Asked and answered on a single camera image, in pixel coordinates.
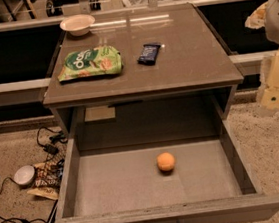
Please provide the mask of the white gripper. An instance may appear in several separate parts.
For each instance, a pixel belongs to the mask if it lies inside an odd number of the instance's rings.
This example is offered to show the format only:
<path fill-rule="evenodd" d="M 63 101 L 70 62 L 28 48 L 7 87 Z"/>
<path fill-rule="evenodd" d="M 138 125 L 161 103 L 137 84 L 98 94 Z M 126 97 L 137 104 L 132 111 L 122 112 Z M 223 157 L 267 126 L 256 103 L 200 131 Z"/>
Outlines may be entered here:
<path fill-rule="evenodd" d="M 279 0 L 268 0 L 259 5 L 247 17 L 244 26 L 256 30 L 265 26 L 267 38 L 279 44 Z M 256 102 L 262 116 L 272 116 L 279 111 L 279 49 L 273 56 L 263 58 L 260 69 L 261 84 Z"/>

